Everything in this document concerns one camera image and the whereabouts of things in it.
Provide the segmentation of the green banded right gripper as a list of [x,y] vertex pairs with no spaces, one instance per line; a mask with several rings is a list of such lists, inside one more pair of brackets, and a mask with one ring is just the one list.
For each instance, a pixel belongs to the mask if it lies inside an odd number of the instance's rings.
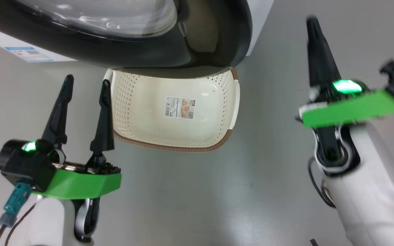
[[308,102],[295,118],[307,128],[339,126],[394,114],[394,96],[386,89],[371,91],[363,82],[341,80],[319,21],[306,19],[308,34]]

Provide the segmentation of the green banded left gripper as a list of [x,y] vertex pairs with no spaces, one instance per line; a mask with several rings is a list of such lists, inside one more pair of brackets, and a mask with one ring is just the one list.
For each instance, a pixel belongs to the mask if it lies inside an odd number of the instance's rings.
[[[67,143],[66,124],[68,104],[72,100],[74,77],[69,74],[65,77],[59,95],[42,134],[42,139],[50,142],[57,149]],[[100,117],[94,140],[90,150],[90,166],[98,168],[85,168],[83,165],[68,165],[58,168],[48,188],[44,192],[36,189],[33,194],[51,197],[60,200],[96,199],[114,192],[121,185],[121,169],[110,163],[106,164],[105,151],[115,149],[114,122],[111,105],[111,82],[103,80],[100,93]]]

